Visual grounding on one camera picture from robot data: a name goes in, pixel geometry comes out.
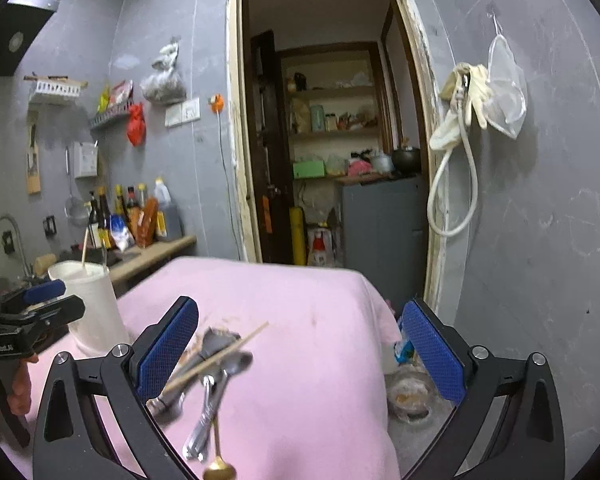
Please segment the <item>left hand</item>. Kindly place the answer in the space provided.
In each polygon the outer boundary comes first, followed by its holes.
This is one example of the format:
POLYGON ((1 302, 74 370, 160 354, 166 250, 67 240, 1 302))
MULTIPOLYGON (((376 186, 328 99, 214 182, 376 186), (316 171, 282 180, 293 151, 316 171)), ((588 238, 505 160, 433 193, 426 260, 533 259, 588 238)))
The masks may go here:
POLYGON ((31 379, 28 365, 38 362, 38 355, 34 354, 28 358, 20 360, 19 366, 15 372, 12 381, 12 393, 8 396, 8 405, 12 414, 24 416, 30 412, 31 408, 31 379))

